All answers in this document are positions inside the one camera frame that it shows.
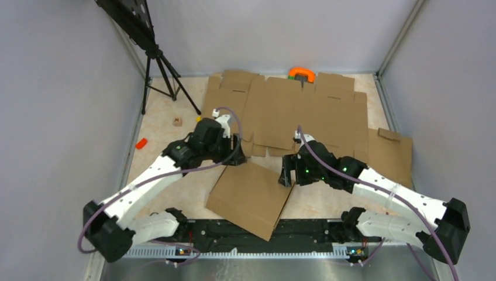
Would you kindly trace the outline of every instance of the tripod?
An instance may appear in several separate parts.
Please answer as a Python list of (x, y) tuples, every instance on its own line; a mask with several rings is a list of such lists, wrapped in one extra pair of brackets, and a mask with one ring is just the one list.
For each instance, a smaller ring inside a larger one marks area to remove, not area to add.
[[(174, 67), (172, 67), (170, 62), (164, 56), (164, 53), (159, 49), (158, 44), (155, 42), (155, 32), (153, 31), (153, 25), (151, 24), (150, 12), (148, 10), (148, 3), (146, 2), (146, 0), (95, 0), (95, 2), (146, 53), (146, 76), (144, 80), (143, 105), (141, 113), (145, 113), (147, 88), (151, 88), (157, 92), (171, 97), (173, 101), (176, 101), (177, 93), (179, 92), (179, 90), (182, 90), (190, 101), (191, 105), (195, 108), (197, 114), (201, 115), (200, 109), (198, 109), (195, 102), (193, 102), (190, 95), (182, 85), (181, 81), (179, 81), (179, 77), (181, 76), (177, 73)], [(166, 81), (169, 93), (150, 86), (151, 60), (157, 61), (160, 73)], [(176, 81), (179, 85), (176, 91), (172, 89), (170, 81), (167, 78), (164, 64), (167, 67), (167, 70), (172, 75), (174, 81)]]
[[(141, 113), (142, 114), (145, 113), (146, 98), (147, 98), (147, 88), (150, 88), (150, 89), (153, 89), (153, 90), (155, 90), (157, 92), (160, 92), (160, 93), (162, 93), (164, 95), (167, 95), (167, 96), (171, 97), (173, 101), (176, 101), (177, 94), (178, 94), (179, 90), (182, 90), (184, 92), (184, 94), (186, 95), (186, 97), (188, 98), (188, 100), (190, 101), (191, 105), (195, 108), (195, 111), (197, 112), (197, 114), (198, 115), (201, 115), (200, 109), (198, 109), (197, 105), (191, 99), (190, 95), (188, 94), (188, 92), (186, 91), (186, 89), (182, 85), (181, 81), (179, 80), (179, 77), (181, 77), (181, 76), (177, 73), (177, 71), (172, 66), (172, 64), (166, 59), (166, 57), (164, 56), (164, 53), (159, 49), (159, 46), (156, 45), (156, 49), (151, 50), (151, 51), (146, 51), (145, 54), (147, 56), (147, 60), (146, 60), (146, 76), (145, 76), (145, 79), (144, 79), (143, 105), (142, 105)], [(159, 65), (159, 69), (160, 69), (160, 72), (162, 74), (162, 77), (164, 77), (164, 80), (166, 81), (166, 85), (167, 85), (167, 89), (169, 90), (169, 94), (167, 94), (166, 92), (161, 91), (161, 90), (159, 90), (159, 89), (157, 89), (155, 87), (150, 86), (150, 82), (151, 82), (151, 78), (150, 78), (150, 63), (151, 63), (151, 60), (156, 60), (157, 61), (157, 64)], [(164, 69), (164, 64), (166, 65), (167, 70), (172, 75), (172, 78), (179, 85), (179, 87), (176, 89), (176, 91), (174, 91), (172, 89), (172, 86), (170, 84), (170, 81), (167, 78), (166, 70)]]

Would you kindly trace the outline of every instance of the metal plate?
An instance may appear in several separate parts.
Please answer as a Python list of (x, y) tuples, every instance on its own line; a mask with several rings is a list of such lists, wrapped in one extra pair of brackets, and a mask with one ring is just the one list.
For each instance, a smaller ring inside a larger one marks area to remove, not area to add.
[[(417, 249), (416, 253), (427, 268), (434, 272), (432, 259), (421, 249)], [(197, 262), (177, 269), (160, 262), (136, 271), (150, 261), (156, 260), (121, 259), (106, 265), (101, 280), (428, 280), (404, 244), (384, 245), (374, 259), (364, 267), (350, 267), (336, 259), (199, 259)]]
[[(334, 246), (327, 253), (202, 253), (198, 259), (347, 259), (346, 246)], [(123, 259), (187, 259), (189, 256), (176, 255), (173, 246), (137, 245), (132, 247)]]

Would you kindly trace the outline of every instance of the orange object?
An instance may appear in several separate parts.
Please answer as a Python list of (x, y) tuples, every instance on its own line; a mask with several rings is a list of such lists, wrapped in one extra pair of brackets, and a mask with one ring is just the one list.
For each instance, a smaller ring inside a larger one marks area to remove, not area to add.
[(136, 149), (141, 149), (143, 148), (146, 144), (148, 143), (148, 140), (145, 138), (142, 138), (137, 144), (136, 144)]
[(290, 70), (289, 77), (295, 77), (296, 75), (306, 76), (309, 83), (313, 83), (315, 81), (315, 73), (303, 67), (294, 67)]

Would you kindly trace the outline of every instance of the metal table surface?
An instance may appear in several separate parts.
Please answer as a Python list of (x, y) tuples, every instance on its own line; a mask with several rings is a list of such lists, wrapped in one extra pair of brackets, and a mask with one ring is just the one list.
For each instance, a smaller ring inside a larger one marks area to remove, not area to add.
[[(416, 253), (437, 276), (432, 259), (421, 249)], [(337, 259), (199, 259), (179, 267), (157, 262), (136, 271), (153, 259), (121, 259), (105, 266), (101, 281), (237, 281), (237, 280), (428, 280), (406, 245), (384, 244), (363, 267), (342, 265)]]

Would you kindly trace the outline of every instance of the wire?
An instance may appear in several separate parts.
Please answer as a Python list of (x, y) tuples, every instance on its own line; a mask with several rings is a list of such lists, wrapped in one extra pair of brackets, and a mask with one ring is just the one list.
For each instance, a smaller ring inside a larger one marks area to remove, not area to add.
[[(232, 114), (232, 116), (236, 120), (237, 127), (239, 128), (239, 139), (243, 139), (243, 129), (241, 127), (241, 121), (239, 120), (239, 117), (236, 115), (236, 113), (234, 112), (234, 110), (231, 109), (231, 108), (229, 108), (229, 107), (218, 107), (217, 108), (217, 110), (220, 110), (220, 109), (225, 109), (225, 110), (229, 111)], [(233, 152), (224, 161), (221, 161), (219, 163), (215, 163), (215, 164), (210, 165), (210, 166), (207, 166), (207, 167), (199, 167), (199, 168), (186, 169), (186, 170), (177, 170), (177, 171), (173, 171), (173, 172), (169, 172), (169, 173), (160, 174), (158, 176), (151, 177), (151, 178), (149, 178), (147, 180), (143, 180), (142, 182), (138, 183), (135, 186), (135, 189), (138, 189), (139, 187), (144, 186), (147, 183), (151, 183), (151, 182), (153, 182), (155, 180), (162, 179), (163, 177), (173, 176), (175, 174), (200, 172), (200, 171), (204, 171), (204, 170), (208, 170), (208, 169), (212, 169), (212, 168), (218, 167), (218, 166), (222, 165), (222, 163), (225, 163), (226, 161), (228, 161), (232, 157), (234, 157), (234, 155), (237, 153), (237, 151), (239, 150), (240, 147), (241, 147), (241, 141), (238, 141), (237, 144), (236, 144), (236, 147), (233, 150)], [(110, 205), (112, 205), (117, 200), (121, 199), (122, 197), (128, 195), (130, 192), (131, 192), (131, 189), (127, 189), (126, 191), (118, 194), (117, 196), (115, 196), (114, 198), (112, 198), (110, 201), (108, 201), (106, 204), (104, 204), (100, 209), (98, 209), (95, 212), (95, 214), (93, 214), (88, 219), (88, 221), (82, 227), (81, 233), (79, 234), (78, 241), (77, 241), (78, 250), (81, 253), (93, 253), (93, 252), (96, 251), (96, 249), (93, 249), (93, 250), (85, 250), (85, 249), (83, 249), (82, 248), (82, 239), (83, 239), (84, 234), (86, 233), (86, 231), (88, 231), (89, 226), (93, 223), (93, 221), (97, 218), (97, 216), (99, 216)]]
[(415, 253), (415, 250), (412, 247), (412, 245), (410, 245), (410, 244), (407, 243), (407, 246), (408, 246), (408, 249), (410, 249), (410, 252), (412, 252), (412, 255), (414, 256), (415, 260), (418, 262), (418, 264), (422, 268), (422, 270), (425, 273), (425, 275), (427, 275), (427, 277), (431, 281), (437, 281), (437, 279), (434, 278), (434, 276), (431, 275), (431, 273), (429, 272), (429, 269), (427, 269), (427, 267), (422, 263), (422, 261), (420, 260), (420, 258), (418, 257), (418, 255)]
[(159, 240), (151, 240), (150, 242), (156, 243), (156, 244), (162, 244), (162, 245), (165, 245), (165, 246), (173, 246), (173, 247), (176, 247), (176, 248), (186, 248), (186, 249), (190, 250), (190, 253), (195, 252), (197, 255), (194, 256), (191, 259), (187, 259), (186, 261), (183, 261), (183, 262), (180, 262), (180, 263), (169, 262), (166, 259), (155, 259), (153, 261), (149, 261), (149, 262), (145, 263), (144, 265), (140, 266), (139, 268), (133, 270), (133, 272), (131, 272), (130, 274), (128, 274), (122, 281), (130, 280), (130, 278), (133, 277), (135, 274), (137, 274), (138, 272), (140, 272), (141, 270), (143, 270), (144, 268), (146, 268), (146, 267), (148, 267), (150, 265), (154, 265), (155, 263), (162, 263), (162, 262), (164, 262), (164, 263), (166, 263), (168, 265), (176, 265), (177, 267), (179, 267), (179, 266), (188, 265), (188, 264), (194, 262), (196, 259), (198, 259), (198, 257), (200, 257), (200, 254), (201, 254), (200, 251), (197, 250), (196, 248), (193, 248), (191, 246), (186, 246), (186, 245), (183, 245), (183, 244), (168, 243), (168, 242), (163, 242), (163, 241), (159, 241)]
[[(329, 171), (333, 172), (334, 174), (340, 176), (340, 177), (344, 177), (345, 179), (347, 180), (351, 180), (355, 183), (358, 183), (358, 184), (363, 184), (365, 186), (369, 186), (373, 189), (377, 189), (377, 190), (380, 190), (381, 192), (384, 192), (386, 194), (391, 194), (391, 192), (387, 189), (384, 189), (376, 184), (373, 184), (373, 183), (368, 183), (366, 181), (363, 181), (363, 180), (360, 180), (360, 179), (355, 179), (354, 177), (350, 177), (348, 176), (347, 174), (344, 174), (336, 169), (334, 169), (333, 167), (327, 165), (327, 163), (325, 163), (324, 161), (322, 161), (322, 159), (319, 158), (319, 156), (317, 156), (317, 154), (315, 154), (315, 152), (312, 150), (312, 148), (308, 145), (308, 143), (306, 142), (306, 139), (305, 139), (305, 134), (303, 133), (302, 129), (301, 129), (301, 126), (298, 126), (298, 133), (301, 135), (301, 139), (305, 145), (305, 147), (308, 149), (308, 152), (310, 152), (310, 154), (315, 158), (315, 160), (317, 160), (317, 162), (319, 162), (322, 166), (326, 167)], [(436, 244), (438, 245), (439, 249), (441, 250), (441, 253), (443, 254), (443, 256), (445, 257), (446, 259), (446, 262), (451, 270), (451, 273), (453, 275), (453, 279), (454, 281), (459, 281), (459, 278), (458, 278), (458, 274), (456, 273), (456, 269), (454, 268), (454, 264), (453, 264), (453, 261), (451, 260), (446, 248), (444, 247), (444, 245), (441, 243), (441, 240), (439, 239), (438, 235), (436, 234), (436, 232), (434, 231), (434, 229), (431, 227), (430, 223), (427, 222), (426, 218), (415, 208), (415, 206), (413, 206), (410, 202), (408, 202), (406, 199), (404, 199), (403, 197), (399, 196), (399, 195), (395, 195), (395, 198), (398, 199), (398, 201), (402, 202), (403, 204), (407, 205), (408, 208), (410, 208), (419, 218), (420, 220), (423, 222), (423, 224), (425, 225), (425, 227), (427, 228), (427, 230), (430, 232), (432, 238), (434, 238), (434, 240), (436, 241)]]
[(376, 253), (379, 251), (379, 249), (383, 246), (384, 241), (385, 241), (385, 239), (383, 238), (381, 240), (381, 242), (379, 242), (377, 247), (372, 251), (372, 253), (370, 253), (368, 258), (365, 261), (362, 261), (361, 263), (348, 263), (348, 262), (331, 262), (331, 263), (334, 265), (343, 265), (343, 266), (357, 266), (357, 265), (364, 266), (367, 263), (369, 263), (370, 260), (376, 255)]
[(173, 246), (173, 247), (176, 247), (176, 248), (188, 249), (188, 250), (190, 250), (190, 253), (195, 252), (197, 254), (197, 255), (195, 255), (191, 259), (187, 259), (186, 261), (183, 261), (181, 263), (177, 263), (177, 266), (189, 265), (190, 263), (192, 263), (195, 260), (197, 260), (200, 257), (200, 254), (201, 254), (200, 251), (197, 248), (193, 248), (192, 246), (187, 246), (187, 245), (183, 245), (183, 244), (176, 244), (176, 243), (169, 243), (169, 242), (163, 242), (163, 241), (160, 241), (160, 240), (151, 240), (150, 242), (155, 243), (155, 244), (162, 244), (162, 245), (165, 245), (165, 246)]

